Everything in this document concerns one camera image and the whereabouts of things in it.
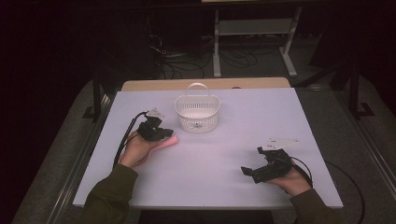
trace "table surface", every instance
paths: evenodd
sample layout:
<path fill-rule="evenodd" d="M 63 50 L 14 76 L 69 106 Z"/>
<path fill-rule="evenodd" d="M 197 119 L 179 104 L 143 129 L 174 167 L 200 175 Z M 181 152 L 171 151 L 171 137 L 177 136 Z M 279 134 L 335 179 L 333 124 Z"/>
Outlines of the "table surface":
<path fill-rule="evenodd" d="M 221 79 L 214 82 L 223 83 Z M 293 88 L 212 89 L 212 94 L 221 100 L 219 125 L 203 134 L 186 133 L 178 124 L 174 102 L 184 94 L 183 89 L 117 94 L 74 205 L 83 205 L 92 187 L 110 173 L 132 117 L 157 107 L 165 114 L 162 126 L 175 130 L 179 143 L 154 152 L 147 163 L 136 168 L 139 178 L 131 206 L 158 209 L 291 207 L 284 191 L 269 184 L 255 184 L 240 169 L 241 166 L 257 169 L 266 164 L 256 148 L 270 137 L 299 139 L 300 144 L 285 150 L 309 166 L 314 187 L 327 205 L 343 206 Z"/>

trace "sleeve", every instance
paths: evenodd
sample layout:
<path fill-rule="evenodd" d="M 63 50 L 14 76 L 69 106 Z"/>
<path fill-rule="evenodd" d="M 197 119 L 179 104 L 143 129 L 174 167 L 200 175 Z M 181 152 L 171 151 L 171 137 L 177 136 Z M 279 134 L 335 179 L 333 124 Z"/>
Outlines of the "sleeve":
<path fill-rule="evenodd" d="M 116 165 L 111 174 L 91 190 L 78 223 L 123 223 L 137 176 L 132 169 Z"/>
<path fill-rule="evenodd" d="M 290 199 L 299 224 L 344 224 L 344 219 L 333 209 L 326 206 L 318 193 L 308 190 Z"/>

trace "basket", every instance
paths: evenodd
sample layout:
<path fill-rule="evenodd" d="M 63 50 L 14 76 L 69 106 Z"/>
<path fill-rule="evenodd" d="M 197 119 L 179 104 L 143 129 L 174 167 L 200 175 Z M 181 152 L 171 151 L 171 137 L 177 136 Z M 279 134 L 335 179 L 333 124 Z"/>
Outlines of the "basket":
<path fill-rule="evenodd" d="M 194 86 L 206 88 L 207 95 L 188 95 Z M 210 95 L 209 88 L 199 82 L 190 84 L 185 95 L 175 102 L 176 112 L 181 128 L 188 133 L 208 133 L 216 128 L 219 122 L 220 99 Z"/>

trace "cable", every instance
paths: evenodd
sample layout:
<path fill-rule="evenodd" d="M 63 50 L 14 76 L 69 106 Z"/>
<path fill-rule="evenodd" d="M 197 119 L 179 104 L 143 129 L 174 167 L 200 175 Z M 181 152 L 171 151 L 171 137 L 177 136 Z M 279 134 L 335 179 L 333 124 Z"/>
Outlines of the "cable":
<path fill-rule="evenodd" d="M 337 170 L 339 170 L 341 173 L 343 173 L 351 182 L 352 184 L 355 186 L 356 190 L 359 193 L 359 196 L 361 197 L 361 216 L 359 218 L 358 224 L 361 224 L 364 220 L 364 216 L 366 213 L 366 202 L 364 200 L 364 196 L 363 193 L 361 192 L 361 188 L 359 188 L 359 185 L 356 183 L 356 181 L 343 169 L 341 169 L 339 166 L 335 165 L 332 162 L 329 161 L 325 161 L 326 163 L 330 164 L 332 167 L 336 168 Z"/>
<path fill-rule="evenodd" d="M 276 43 L 276 45 L 281 45 L 284 40 L 283 38 L 282 42 L 280 43 Z M 236 67 L 236 68 L 248 68 L 251 65 L 255 65 L 257 64 L 258 60 L 256 58 L 256 55 L 265 55 L 265 54 L 270 54 L 273 52 L 278 51 L 278 48 L 276 49 L 269 49 L 267 52 L 262 52 L 262 53 L 257 53 L 255 52 L 256 50 L 260 49 L 261 46 L 263 46 L 264 41 L 259 41 L 257 44 L 254 45 L 259 45 L 258 48 L 251 48 L 250 50 L 246 51 L 246 50 L 234 50 L 232 49 L 232 46 L 230 46 L 230 44 L 228 42 L 225 42 L 226 47 L 228 47 L 227 51 L 231 54 L 231 56 L 227 56 L 225 53 L 220 53 L 219 55 L 221 56 L 221 59 L 226 62 L 228 65 L 232 66 L 232 67 Z M 246 47 L 250 47 L 245 45 L 241 39 L 239 39 L 239 47 L 242 48 L 246 48 Z"/>
<path fill-rule="evenodd" d="M 165 68 L 164 68 L 165 65 L 170 67 L 172 69 L 172 71 L 165 71 Z M 168 79 L 168 77 L 166 76 L 167 72 L 172 72 L 173 73 L 172 76 L 170 77 L 170 79 L 174 79 L 175 78 L 175 74 L 179 74 L 180 78 L 183 78 L 181 73 L 179 71 L 176 71 L 175 68 L 172 65 L 170 65 L 168 63 L 162 63 L 161 66 L 162 66 L 162 70 L 163 70 L 163 78 L 164 79 Z"/>
<path fill-rule="evenodd" d="M 297 161 L 299 161 L 300 163 L 302 163 L 303 164 L 303 166 L 305 166 L 305 168 L 306 168 L 306 170 L 308 171 L 308 173 L 309 173 L 309 178 L 311 179 L 311 181 L 312 181 L 312 174 L 311 174 L 311 170 L 309 170 L 309 168 L 308 168 L 308 166 L 303 162 L 303 161 L 300 161 L 299 159 L 297 159 L 297 158 L 295 158 L 295 157 L 290 157 L 291 159 L 294 159 L 294 160 L 297 160 Z"/>
<path fill-rule="evenodd" d="M 159 53 L 161 53 L 161 54 L 163 54 L 163 55 L 166 55 L 166 50 L 163 50 L 163 49 L 157 49 L 157 48 L 155 48 L 155 47 L 152 47 L 152 46 L 148 46 L 149 48 L 151 48 L 151 49 L 154 49 L 154 50 L 156 50 L 157 52 L 159 52 Z"/>
<path fill-rule="evenodd" d="M 183 70 L 183 71 L 196 71 L 196 70 L 201 70 L 201 72 L 202 72 L 202 78 L 204 78 L 204 77 L 205 77 L 205 70 L 204 70 L 204 68 L 209 64 L 209 62 L 211 61 L 211 59 L 212 59 L 212 57 L 209 56 L 208 59 L 205 61 L 205 63 L 204 63 L 203 65 L 199 65 L 199 64 L 197 64 L 197 63 L 191 63 L 191 62 L 197 60 L 197 58 L 195 58 L 195 59 L 188 59 L 188 60 L 186 60 L 186 61 L 179 61 L 179 62 L 178 62 L 178 61 L 174 62 L 174 61 L 170 61 L 170 60 L 165 60 L 165 61 L 163 62 L 163 64 L 165 64 L 165 65 L 171 67 L 171 68 L 172 68 L 172 71 L 174 72 L 174 74 L 175 74 L 175 73 L 180 73 L 180 72 L 176 71 L 175 68 L 176 68 L 176 69 L 179 69 L 179 70 Z M 193 66 L 193 68 L 187 68 L 187 67 L 177 66 L 176 64 L 191 65 L 191 66 Z"/>
<path fill-rule="evenodd" d="M 120 154 L 121 154 L 122 150 L 124 149 L 126 143 L 128 143 L 128 142 L 125 143 L 125 141 L 126 141 L 126 139 L 128 138 L 129 133 L 131 132 L 132 128 L 134 127 L 134 124 L 136 123 L 136 120 L 137 120 L 140 116 L 146 115 L 147 113 L 148 113 L 148 112 L 141 112 L 141 113 L 139 113 L 138 115 L 136 115 L 136 117 L 134 117 L 134 119 L 131 120 L 131 123 L 129 124 L 129 127 L 128 127 L 128 129 L 126 130 L 125 135 L 122 137 L 122 140 L 121 140 L 121 142 L 120 142 L 119 149 L 117 150 L 116 157 L 114 158 L 113 168 L 117 165 L 117 163 L 119 163 Z"/>
<path fill-rule="evenodd" d="M 123 147 L 126 147 L 126 145 L 132 140 L 132 139 L 134 139 L 136 136 L 138 136 L 139 135 L 139 133 L 137 133 L 137 134 L 135 134 L 134 136 L 132 136 L 130 139 L 128 139 L 128 141 L 126 141 L 126 143 L 124 144 L 124 146 Z"/>

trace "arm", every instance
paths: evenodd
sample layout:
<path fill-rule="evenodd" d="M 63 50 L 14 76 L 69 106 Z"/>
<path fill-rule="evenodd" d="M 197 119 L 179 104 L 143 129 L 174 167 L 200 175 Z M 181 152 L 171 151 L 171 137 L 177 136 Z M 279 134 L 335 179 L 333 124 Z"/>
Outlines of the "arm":
<path fill-rule="evenodd" d="M 148 142 L 137 132 L 130 140 L 125 153 L 110 175 L 97 183 L 85 202 L 78 223 L 123 223 L 128 215 L 137 172 L 133 168 L 157 146 L 158 142 Z"/>
<path fill-rule="evenodd" d="M 280 178 L 269 180 L 268 183 L 278 185 L 290 196 L 299 224 L 341 224 L 344 219 L 321 200 L 317 192 L 311 188 L 303 176 L 294 168 Z"/>

